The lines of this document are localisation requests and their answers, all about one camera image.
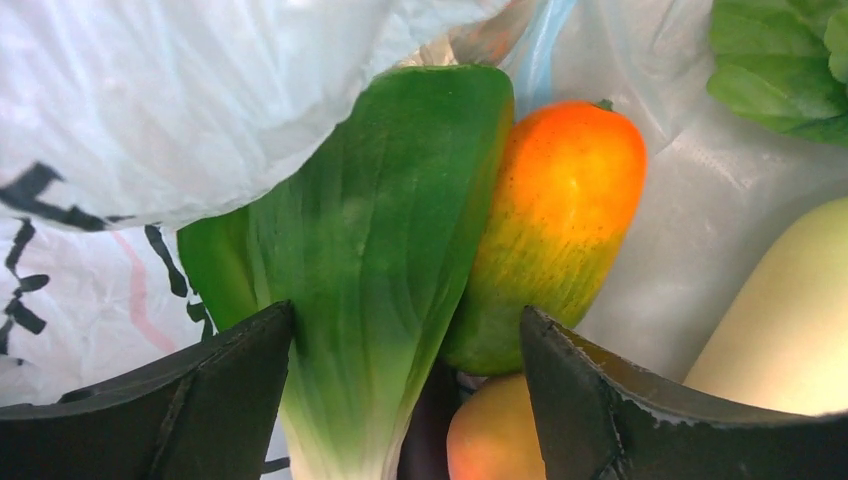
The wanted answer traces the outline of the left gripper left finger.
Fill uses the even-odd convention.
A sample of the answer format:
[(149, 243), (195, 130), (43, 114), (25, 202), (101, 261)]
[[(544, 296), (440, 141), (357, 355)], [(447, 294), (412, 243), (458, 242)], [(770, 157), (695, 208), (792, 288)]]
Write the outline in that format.
[(293, 307), (49, 405), (1, 411), (5, 479), (257, 479), (287, 375)]

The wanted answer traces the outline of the light blue plastic grocery bag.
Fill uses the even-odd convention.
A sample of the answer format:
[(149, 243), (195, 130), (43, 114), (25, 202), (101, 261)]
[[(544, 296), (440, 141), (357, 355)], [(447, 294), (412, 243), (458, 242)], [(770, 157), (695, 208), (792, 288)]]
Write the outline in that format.
[[(708, 93), (714, 2), (3, 2), (1, 411), (291, 304), (220, 329), (178, 232), (267, 194), (375, 78), (419, 66), (501, 70), (512, 124), (582, 97), (639, 128), (648, 177), (589, 313), (605, 333), (570, 330), (677, 382), (775, 241), (847, 201), (847, 144)], [(401, 445), (421, 478), (446, 416), (425, 381)]]

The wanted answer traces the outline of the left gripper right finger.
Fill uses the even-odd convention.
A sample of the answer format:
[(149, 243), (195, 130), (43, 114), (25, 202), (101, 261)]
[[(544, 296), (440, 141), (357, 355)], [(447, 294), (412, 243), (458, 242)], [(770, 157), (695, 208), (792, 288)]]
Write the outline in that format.
[(719, 398), (638, 366), (534, 307), (520, 338), (550, 479), (843, 479), (847, 417)]

